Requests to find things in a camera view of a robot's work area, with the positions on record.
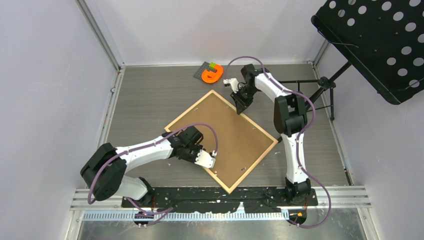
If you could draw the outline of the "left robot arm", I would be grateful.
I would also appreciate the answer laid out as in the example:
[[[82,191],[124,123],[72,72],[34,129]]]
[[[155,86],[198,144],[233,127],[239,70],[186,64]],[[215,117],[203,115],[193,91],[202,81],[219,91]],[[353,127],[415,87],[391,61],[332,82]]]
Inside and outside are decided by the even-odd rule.
[[[211,168],[217,151],[207,152],[201,144],[203,139],[203,134],[191,124],[136,145],[102,144],[80,170],[89,187],[87,202],[91,205],[117,195],[148,207],[154,199],[151,186],[143,177],[128,177],[126,173],[147,163],[173,157]]]

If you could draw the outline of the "grey building baseplate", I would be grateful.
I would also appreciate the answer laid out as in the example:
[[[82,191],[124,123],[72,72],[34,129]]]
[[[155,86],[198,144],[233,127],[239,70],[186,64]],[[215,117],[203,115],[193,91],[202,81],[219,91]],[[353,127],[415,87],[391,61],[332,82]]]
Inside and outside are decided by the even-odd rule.
[[[202,81],[202,74],[205,70],[210,70],[210,63],[206,61],[204,61],[203,64],[195,71],[193,77]]]

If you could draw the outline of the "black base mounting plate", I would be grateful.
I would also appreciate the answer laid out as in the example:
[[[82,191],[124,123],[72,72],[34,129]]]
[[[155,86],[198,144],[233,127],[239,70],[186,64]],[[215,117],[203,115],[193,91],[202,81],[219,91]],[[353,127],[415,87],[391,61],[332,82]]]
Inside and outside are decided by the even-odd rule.
[[[318,200],[314,189],[305,199],[288,203],[283,187],[237,187],[231,193],[221,187],[155,187],[134,203],[160,212],[172,208],[173,213],[224,214],[234,213],[240,205],[246,213],[277,213],[280,207],[315,207]]]

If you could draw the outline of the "orange plastic horseshoe piece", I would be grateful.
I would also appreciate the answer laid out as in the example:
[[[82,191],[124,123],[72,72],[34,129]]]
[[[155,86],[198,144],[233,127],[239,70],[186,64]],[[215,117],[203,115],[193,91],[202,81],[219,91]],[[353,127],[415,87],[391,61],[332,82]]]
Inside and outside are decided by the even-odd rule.
[[[205,70],[202,74],[202,81],[207,84],[213,84],[215,82],[218,82],[219,79],[222,77],[224,73],[224,69],[221,65],[216,64],[215,66],[216,70]]]

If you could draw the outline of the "aluminium rail frame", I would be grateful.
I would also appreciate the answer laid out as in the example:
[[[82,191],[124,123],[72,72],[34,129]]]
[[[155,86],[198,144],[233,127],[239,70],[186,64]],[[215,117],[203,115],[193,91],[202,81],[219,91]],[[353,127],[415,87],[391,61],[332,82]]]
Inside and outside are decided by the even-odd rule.
[[[152,226],[136,226],[135,208],[122,208],[114,196],[93,205],[87,189],[78,189],[71,204],[67,240],[378,240],[380,235],[363,186],[330,186],[331,197],[317,188],[316,206],[309,205],[306,225],[289,223],[296,208],[282,206],[265,212],[264,206],[246,209],[243,201],[226,213],[193,211],[156,216]]]

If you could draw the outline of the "black perforated music stand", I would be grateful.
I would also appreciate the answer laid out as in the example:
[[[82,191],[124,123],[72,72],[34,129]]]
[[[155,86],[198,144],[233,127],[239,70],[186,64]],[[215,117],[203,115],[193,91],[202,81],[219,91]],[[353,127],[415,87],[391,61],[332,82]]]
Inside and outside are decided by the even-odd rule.
[[[421,0],[328,0],[311,17],[317,31],[346,58],[319,82],[315,102],[354,67],[392,105],[424,89],[424,3]]]

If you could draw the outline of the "green building brick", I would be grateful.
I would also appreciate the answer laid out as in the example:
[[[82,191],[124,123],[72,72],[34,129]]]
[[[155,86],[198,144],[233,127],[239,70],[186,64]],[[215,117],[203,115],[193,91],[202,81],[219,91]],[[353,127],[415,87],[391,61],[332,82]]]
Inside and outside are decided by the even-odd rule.
[[[211,62],[209,65],[208,65],[208,70],[210,70],[210,71],[215,71],[216,70],[216,63],[214,63],[214,62]]]

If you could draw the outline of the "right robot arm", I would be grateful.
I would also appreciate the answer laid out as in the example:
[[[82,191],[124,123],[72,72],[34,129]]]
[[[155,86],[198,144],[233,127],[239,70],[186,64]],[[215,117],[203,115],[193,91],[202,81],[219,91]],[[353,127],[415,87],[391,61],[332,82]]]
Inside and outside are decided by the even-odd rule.
[[[311,125],[307,108],[313,102],[299,91],[292,91],[275,80],[264,67],[247,64],[241,69],[243,82],[236,78],[224,79],[231,87],[231,98],[239,115],[253,102],[257,92],[264,93],[273,103],[273,124],[283,141],[286,157],[286,177],[283,198],[291,205],[299,205],[311,193],[311,181],[305,168],[304,132]]]

